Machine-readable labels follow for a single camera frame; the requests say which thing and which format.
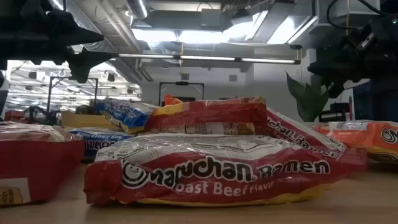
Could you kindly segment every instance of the blue package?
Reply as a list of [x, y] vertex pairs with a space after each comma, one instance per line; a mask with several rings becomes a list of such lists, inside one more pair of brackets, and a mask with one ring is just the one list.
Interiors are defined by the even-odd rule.
[[94, 159], [99, 149], [136, 136], [104, 128], [78, 128], [69, 133], [79, 135], [85, 141], [85, 159]]
[[126, 133], [134, 134], [144, 130], [145, 123], [157, 106], [147, 103], [105, 99], [96, 104], [95, 110], [106, 116], [111, 123]]

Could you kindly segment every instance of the yellow box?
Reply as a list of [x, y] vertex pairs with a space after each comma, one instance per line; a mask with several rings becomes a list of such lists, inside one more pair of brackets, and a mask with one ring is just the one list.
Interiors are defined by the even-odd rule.
[[61, 112], [62, 126], [73, 127], [73, 128], [111, 128], [117, 129], [110, 121], [108, 121], [103, 115], [87, 115], [87, 114], [75, 114], [71, 111]]

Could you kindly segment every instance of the wooden table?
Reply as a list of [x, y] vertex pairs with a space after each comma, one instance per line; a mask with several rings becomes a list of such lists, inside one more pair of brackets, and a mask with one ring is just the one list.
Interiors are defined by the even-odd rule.
[[82, 192], [84, 168], [48, 203], [0, 208], [0, 223], [398, 223], [397, 166], [373, 166], [308, 202], [236, 208], [92, 207]]

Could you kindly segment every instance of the ramen noodle package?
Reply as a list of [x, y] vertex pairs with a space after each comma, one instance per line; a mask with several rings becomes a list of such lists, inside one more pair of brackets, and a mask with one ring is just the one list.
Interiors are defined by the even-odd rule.
[[146, 124], [153, 133], [263, 134], [266, 102], [261, 97], [193, 101], [157, 108]]
[[144, 125], [156, 106], [124, 100], [105, 99], [97, 103], [95, 110], [106, 116], [112, 124], [128, 134], [144, 130]]
[[330, 122], [315, 126], [315, 129], [349, 146], [367, 149], [371, 159], [398, 163], [398, 123]]
[[85, 141], [84, 159], [94, 159], [97, 151], [134, 135], [108, 128], [68, 128], [69, 133], [81, 136]]
[[51, 199], [85, 143], [61, 128], [0, 122], [0, 205]]
[[313, 152], [320, 152], [325, 156], [338, 157], [337, 151], [342, 151], [346, 146], [331, 137], [320, 134], [312, 128], [290, 119], [273, 109], [267, 109], [268, 131], [267, 135], [296, 143]]
[[364, 169], [352, 148], [311, 151], [268, 136], [149, 134], [98, 151], [86, 169], [88, 203], [217, 207], [289, 203]]

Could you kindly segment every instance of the red plastic wrapper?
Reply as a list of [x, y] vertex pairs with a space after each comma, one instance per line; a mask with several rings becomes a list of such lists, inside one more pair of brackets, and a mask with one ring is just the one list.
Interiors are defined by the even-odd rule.
[[153, 133], [264, 134], [266, 102], [261, 97], [193, 101], [157, 108], [145, 125]]
[[269, 136], [150, 134], [100, 149], [87, 167], [84, 191], [87, 202], [97, 205], [298, 202], [364, 169], [366, 153], [345, 147], [335, 153]]
[[296, 143], [304, 149], [332, 158], [338, 158], [340, 152], [346, 148], [342, 142], [308, 128], [271, 108], [267, 109], [267, 119], [267, 135], [273, 138]]
[[0, 122], [0, 205], [51, 199], [84, 148], [51, 126]]

